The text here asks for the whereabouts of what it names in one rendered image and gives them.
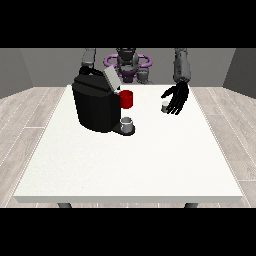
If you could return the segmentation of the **red pod holder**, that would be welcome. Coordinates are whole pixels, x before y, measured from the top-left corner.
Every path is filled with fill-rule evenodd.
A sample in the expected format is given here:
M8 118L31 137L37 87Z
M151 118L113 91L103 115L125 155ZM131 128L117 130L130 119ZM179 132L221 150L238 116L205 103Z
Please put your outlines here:
M120 107L123 109L129 109L133 106L133 92L130 90L122 90L119 93Z

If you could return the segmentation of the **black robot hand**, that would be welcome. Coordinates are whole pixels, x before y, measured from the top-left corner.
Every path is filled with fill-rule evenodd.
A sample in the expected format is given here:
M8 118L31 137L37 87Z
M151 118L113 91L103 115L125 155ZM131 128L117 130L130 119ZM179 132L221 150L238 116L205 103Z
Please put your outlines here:
M161 98L172 96L171 101L166 107L167 113L178 115L183 109L183 106L188 99L188 95L189 87L185 81L180 81L175 86L168 88L161 96Z
M83 74L83 75L97 75L97 76L103 76L103 72L100 70L96 70L94 68L90 68L88 66L82 66L79 69L79 74Z

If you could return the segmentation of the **black coffee machine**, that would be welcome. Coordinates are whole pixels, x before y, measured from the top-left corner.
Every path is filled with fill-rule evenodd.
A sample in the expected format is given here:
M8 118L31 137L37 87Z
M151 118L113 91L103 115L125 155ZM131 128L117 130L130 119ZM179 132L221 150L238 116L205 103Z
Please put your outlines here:
M120 92L114 92L104 76L80 74L74 79L72 91L79 122L85 128L100 133L116 132L123 136L135 133L121 131Z

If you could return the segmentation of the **pale grey machine lid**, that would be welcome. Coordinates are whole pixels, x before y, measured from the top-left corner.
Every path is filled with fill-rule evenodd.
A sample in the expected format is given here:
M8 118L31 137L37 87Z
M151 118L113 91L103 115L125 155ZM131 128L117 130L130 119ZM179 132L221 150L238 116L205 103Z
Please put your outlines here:
M111 89L113 91L116 91L120 87L121 81L120 81L120 79L119 79L119 77L118 77L114 67L113 66L107 67L103 71L103 73L104 73L104 75L105 75L105 77L106 77L106 79L107 79Z

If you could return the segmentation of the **small grey cup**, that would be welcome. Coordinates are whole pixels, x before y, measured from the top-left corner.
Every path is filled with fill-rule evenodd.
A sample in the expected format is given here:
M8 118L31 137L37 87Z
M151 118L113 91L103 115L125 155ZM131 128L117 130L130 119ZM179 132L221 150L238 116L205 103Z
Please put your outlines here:
M123 117L120 124L123 133L130 133L133 130L133 121L130 117Z

